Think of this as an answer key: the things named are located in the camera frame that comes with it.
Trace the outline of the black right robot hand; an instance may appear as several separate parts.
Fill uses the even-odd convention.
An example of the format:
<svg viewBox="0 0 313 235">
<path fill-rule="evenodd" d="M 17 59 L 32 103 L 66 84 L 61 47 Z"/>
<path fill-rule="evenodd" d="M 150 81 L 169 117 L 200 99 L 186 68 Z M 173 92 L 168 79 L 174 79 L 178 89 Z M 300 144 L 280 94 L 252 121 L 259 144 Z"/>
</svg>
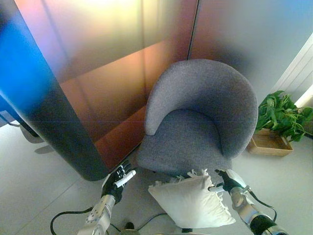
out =
<svg viewBox="0 0 313 235">
<path fill-rule="evenodd" d="M 219 193 L 225 191 L 230 194 L 233 188 L 240 188 L 243 193 L 246 192 L 244 189 L 247 187 L 247 184 L 235 171 L 231 169 L 216 169 L 215 172 L 222 177 L 223 181 L 209 186 L 209 192 Z"/>
</svg>

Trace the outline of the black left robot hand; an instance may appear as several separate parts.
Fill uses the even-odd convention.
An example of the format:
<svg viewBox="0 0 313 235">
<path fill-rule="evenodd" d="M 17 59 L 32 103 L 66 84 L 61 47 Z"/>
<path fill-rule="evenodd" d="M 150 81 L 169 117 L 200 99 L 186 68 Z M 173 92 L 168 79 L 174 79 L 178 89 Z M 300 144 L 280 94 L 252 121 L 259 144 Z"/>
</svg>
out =
<svg viewBox="0 0 313 235">
<path fill-rule="evenodd" d="M 135 168 L 132 168 L 129 160 L 125 160 L 120 166 L 107 175 L 102 184 L 101 196 L 111 195 L 115 204 L 122 199 L 124 186 L 136 175 Z"/>
</svg>

